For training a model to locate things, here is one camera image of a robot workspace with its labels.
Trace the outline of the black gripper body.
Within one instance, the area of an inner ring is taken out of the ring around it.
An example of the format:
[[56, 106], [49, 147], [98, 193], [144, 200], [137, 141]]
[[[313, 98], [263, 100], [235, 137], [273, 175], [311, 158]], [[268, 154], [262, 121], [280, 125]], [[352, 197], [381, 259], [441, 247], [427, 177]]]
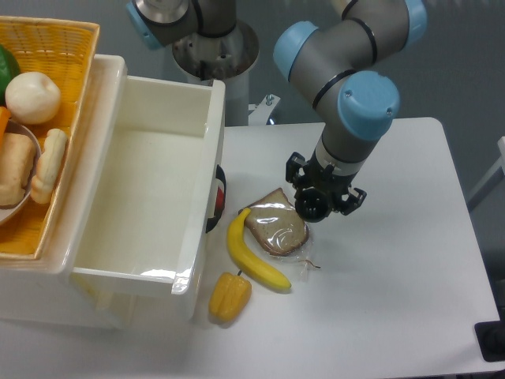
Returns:
[[319, 190], [326, 195], [330, 212], [339, 212], [341, 198], [346, 196], [355, 174], [339, 175], [337, 174], [337, 168], [330, 164], [322, 167], [315, 155], [307, 162], [304, 171], [304, 189], [302, 190], [310, 188]]

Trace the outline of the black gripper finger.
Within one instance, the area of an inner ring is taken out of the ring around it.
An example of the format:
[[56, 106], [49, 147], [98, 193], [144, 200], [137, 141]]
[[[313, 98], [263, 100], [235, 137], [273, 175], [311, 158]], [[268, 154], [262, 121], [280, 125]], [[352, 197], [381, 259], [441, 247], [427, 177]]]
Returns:
[[305, 166], [307, 161], [298, 152], [293, 152], [286, 161], [285, 180], [292, 185], [297, 193], [304, 189]]
[[362, 206], [366, 197], [367, 193], [364, 190], [350, 186], [346, 198], [341, 198], [339, 213], [348, 216]]

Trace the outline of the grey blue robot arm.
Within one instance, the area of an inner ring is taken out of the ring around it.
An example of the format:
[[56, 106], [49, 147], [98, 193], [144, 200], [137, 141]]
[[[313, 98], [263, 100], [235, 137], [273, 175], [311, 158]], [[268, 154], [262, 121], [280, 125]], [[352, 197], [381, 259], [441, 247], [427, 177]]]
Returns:
[[[350, 214], [365, 200], [351, 183], [398, 113], [395, 84], [374, 64], [417, 42], [428, 23], [421, 1], [337, 1], [340, 22], [328, 30], [300, 21], [277, 40], [273, 59], [325, 127], [310, 159], [294, 153], [286, 180], [295, 208], [315, 223]], [[171, 47], [192, 81], [236, 79], [256, 63], [256, 33], [233, 1], [131, 1], [130, 20], [151, 49]]]

